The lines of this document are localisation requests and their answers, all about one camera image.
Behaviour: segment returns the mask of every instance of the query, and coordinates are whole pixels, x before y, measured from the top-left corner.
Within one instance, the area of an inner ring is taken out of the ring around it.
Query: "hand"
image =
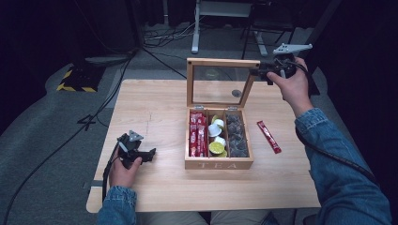
[[[304,60],[301,58],[296,57],[296,63],[307,68]],[[297,69],[295,75],[288,79],[282,78],[273,72],[269,72],[267,76],[279,86],[283,99],[290,104],[296,117],[299,117],[301,114],[314,107],[308,97],[307,77],[300,68]]]
[[[135,174],[137,173],[142,161],[143,159],[141,157],[136,158],[132,163],[131,168],[127,170],[120,161],[120,158],[115,154],[114,163],[112,163],[109,174],[109,186],[131,188],[134,183]]]

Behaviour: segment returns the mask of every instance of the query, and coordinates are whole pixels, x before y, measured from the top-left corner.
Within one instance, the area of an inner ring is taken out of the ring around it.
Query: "sleeve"
[[[370,171],[353,144],[321,110],[311,109],[295,123],[310,145]],[[378,185],[358,170],[308,146],[306,153],[321,204],[317,224],[391,224],[390,203]]]
[[[99,210],[97,224],[136,224],[135,192],[126,187],[115,186],[108,190],[108,194]]]

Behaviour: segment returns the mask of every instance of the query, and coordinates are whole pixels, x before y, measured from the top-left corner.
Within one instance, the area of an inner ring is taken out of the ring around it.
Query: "wooden table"
[[[186,81],[171,80],[122,83],[95,181],[102,180],[116,139],[132,129],[144,136],[141,151],[157,148],[153,161],[140,167],[133,186],[137,212],[319,207],[304,146],[295,133],[295,116],[279,88],[266,82],[253,84],[245,106],[252,167],[185,170],[186,86]],[[282,148],[280,154],[274,154],[256,125],[260,120]],[[97,213],[100,208],[101,187],[92,187],[86,209]]]

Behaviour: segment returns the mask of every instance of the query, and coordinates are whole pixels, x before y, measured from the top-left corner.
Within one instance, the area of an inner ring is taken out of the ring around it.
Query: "dark background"
[[[164,23],[164,7],[171,26],[192,22],[194,2],[77,0],[79,9],[74,1],[2,1],[0,133],[46,94],[47,79],[65,64],[83,65],[86,57],[113,53],[91,29],[113,50],[127,52],[141,45],[141,25]],[[298,10],[302,26],[316,26],[328,5],[303,1]],[[318,37],[305,57],[311,71],[320,67],[324,72],[329,97],[390,199],[393,215],[398,215],[397,5],[341,1],[324,29],[315,29]]]

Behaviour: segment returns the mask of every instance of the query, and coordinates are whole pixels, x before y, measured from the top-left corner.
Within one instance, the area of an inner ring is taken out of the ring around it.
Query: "gray carpet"
[[[240,58],[243,48],[240,32],[240,29],[230,28],[204,30],[196,55],[191,54],[190,36],[148,50],[165,64],[183,72],[186,57]],[[304,43],[309,34],[311,29],[298,30],[292,43]],[[272,42],[275,38],[264,34],[264,39]],[[248,48],[246,59],[269,60],[270,57],[262,57],[257,47],[252,45]],[[49,78],[46,83],[48,94],[23,112],[0,138],[1,219],[24,178],[82,127],[77,121],[97,111],[114,89],[120,75],[120,66],[108,67],[97,93],[56,91],[69,67],[65,65]],[[183,79],[144,51],[139,51],[132,59],[125,76],[135,79]],[[314,79],[321,91],[321,96],[313,97],[314,105],[324,110],[349,137],[326,94],[327,84],[322,71],[318,69]],[[87,131],[80,131],[33,174],[17,195],[8,224],[96,223],[96,215],[85,210],[85,203],[107,133],[104,125],[109,124],[114,105],[115,102],[111,102],[94,120],[96,124],[90,125]],[[305,216],[317,210],[299,209],[295,224],[302,224]],[[294,209],[277,209],[274,214],[282,225],[293,224]]]

